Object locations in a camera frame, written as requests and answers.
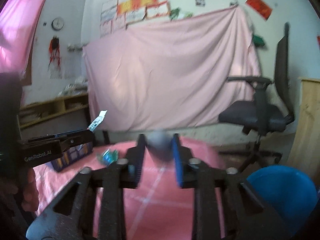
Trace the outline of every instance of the wooden cabinet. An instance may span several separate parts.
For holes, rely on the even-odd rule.
[[[20,129],[46,122],[50,119],[84,109],[90,123],[88,94],[58,97],[53,100],[31,104],[20,109]]]
[[[320,79],[302,78],[302,103],[288,166],[320,185]]]

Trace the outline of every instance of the chair base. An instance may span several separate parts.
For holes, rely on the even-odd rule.
[[[275,157],[275,164],[278,164],[282,158],[282,154],[271,151],[259,150],[260,143],[255,143],[252,150],[233,150],[233,151],[221,151],[219,154],[224,155],[238,155],[247,157],[247,159],[238,168],[239,172],[243,172],[250,164],[257,162],[262,168],[269,166],[265,157]]]

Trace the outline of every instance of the blue bucket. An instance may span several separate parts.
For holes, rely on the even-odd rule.
[[[247,180],[279,213],[292,234],[303,226],[318,201],[312,180],[291,167],[268,166],[252,173]]]

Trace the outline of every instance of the blue box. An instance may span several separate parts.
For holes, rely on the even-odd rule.
[[[85,143],[76,147],[72,147],[63,153],[63,157],[56,159],[52,162],[48,162],[47,165],[53,168],[56,172],[60,172],[71,164],[81,160],[83,157],[93,152],[93,146],[91,143]]]

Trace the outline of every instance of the chair backrest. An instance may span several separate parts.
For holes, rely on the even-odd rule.
[[[290,122],[294,121],[294,109],[290,100],[288,85],[288,42],[289,23],[284,25],[284,37],[278,42],[275,67],[275,85],[279,97],[284,102],[289,112]]]

